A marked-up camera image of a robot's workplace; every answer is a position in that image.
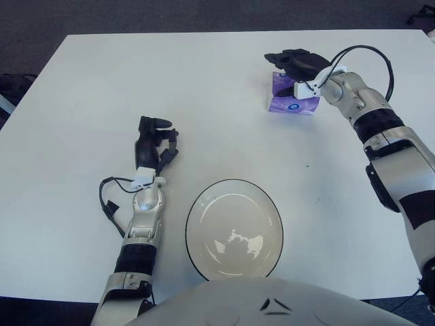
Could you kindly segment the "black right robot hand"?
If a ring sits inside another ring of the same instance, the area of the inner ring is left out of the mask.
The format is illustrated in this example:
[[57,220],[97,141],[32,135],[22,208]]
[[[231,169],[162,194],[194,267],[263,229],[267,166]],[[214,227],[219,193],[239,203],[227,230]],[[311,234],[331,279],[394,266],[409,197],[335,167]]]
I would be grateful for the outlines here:
[[283,50],[276,54],[265,54],[264,57],[295,81],[293,86],[277,91],[276,97],[320,97],[320,88],[326,81],[326,76],[332,72],[331,62],[304,49]]

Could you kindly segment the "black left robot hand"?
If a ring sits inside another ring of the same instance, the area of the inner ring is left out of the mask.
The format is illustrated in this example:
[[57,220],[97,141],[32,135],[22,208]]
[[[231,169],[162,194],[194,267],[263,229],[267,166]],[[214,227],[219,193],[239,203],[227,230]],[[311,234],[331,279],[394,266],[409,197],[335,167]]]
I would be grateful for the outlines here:
[[159,176],[163,168],[178,155],[178,131],[168,120],[141,116],[139,138],[135,142],[136,168],[154,169]]

